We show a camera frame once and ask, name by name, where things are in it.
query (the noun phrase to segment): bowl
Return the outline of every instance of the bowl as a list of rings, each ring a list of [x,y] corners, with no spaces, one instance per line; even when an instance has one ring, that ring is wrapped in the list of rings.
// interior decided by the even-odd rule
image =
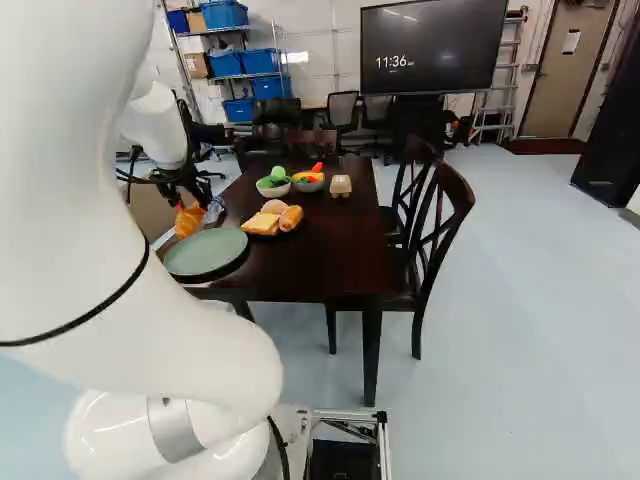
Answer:
[[[289,193],[289,190],[291,190],[291,182],[285,183],[284,185],[275,188],[262,188],[258,186],[258,182],[256,182],[256,188],[260,192],[260,195],[262,195],[264,198],[284,197],[287,193]]]
[[[315,177],[318,181],[315,183],[297,183],[295,180],[300,180],[304,177]],[[324,187],[324,173],[314,173],[314,172],[300,172],[296,173],[293,177],[293,184],[296,188],[304,193],[313,193],[319,190],[322,190]]]

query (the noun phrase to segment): chair leg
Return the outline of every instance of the chair leg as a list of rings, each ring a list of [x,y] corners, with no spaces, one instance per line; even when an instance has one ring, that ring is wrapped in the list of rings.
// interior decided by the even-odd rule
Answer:
[[[236,300],[231,303],[233,308],[236,310],[236,313],[240,315],[242,318],[249,320],[251,323],[256,323],[255,318],[253,318],[253,314],[251,313],[251,308],[249,308],[249,304],[244,300]]]
[[[413,315],[413,327],[411,329],[411,355],[416,360],[422,360],[422,321],[427,304],[418,305]]]
[[[329,334],[329,353],[335,355],[338,352],[336,344],[336,311],[329,305],[324,306],[327,312],[327,332]]]

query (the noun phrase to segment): paper sign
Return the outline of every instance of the paper sign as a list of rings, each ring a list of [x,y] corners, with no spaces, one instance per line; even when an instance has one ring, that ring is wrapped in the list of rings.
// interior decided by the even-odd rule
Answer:
[[[573,55],[576,52],[578,44],[580,43],[581,35],[582,33],[580,32],[580,30],[569,30],[567,36],[564,39],[564,45],[562,46],[563,55]]]

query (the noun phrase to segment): blue storage bin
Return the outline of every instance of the blue storage bin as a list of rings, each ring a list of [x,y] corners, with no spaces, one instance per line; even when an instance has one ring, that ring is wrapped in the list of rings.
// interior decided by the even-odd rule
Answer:
[[[253,99],[226,100],[222,102],[230,122],[250,122],[253,120]]]
[[[187,14],[184,10],[172,10],[167,12],[169,25],[176,33],[187,33],[189,31],[189,22],[187,22]]]
[[[204,22],[210,30],[249,25],[247,7],[235,0],[201,3],[200,8],[202,9]]]
[[[260,48],[240,52],[244,71],[247,73],[273,73],[278,71],[278,51]]]
[[[282,85],[284,84],[284,94],[282,93]],[[269,100],[270,98],[291,98],[291,77],[288,75],[252,78],[251,86],[255,94],[256,100]]]
[[[242,64],[237,52],[224,53],[222,55],[208,53],[209,65],[213,69],[215,77],[226,77],[228,75],[241,75]]]

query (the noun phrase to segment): green plate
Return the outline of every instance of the green plate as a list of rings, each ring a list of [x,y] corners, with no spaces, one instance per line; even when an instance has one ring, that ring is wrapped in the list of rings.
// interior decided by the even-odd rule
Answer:
[[[172,275],[190,277],[220,270],[247,248],[247,234],[239,228],[211,228],[187,237],[164,258]]]

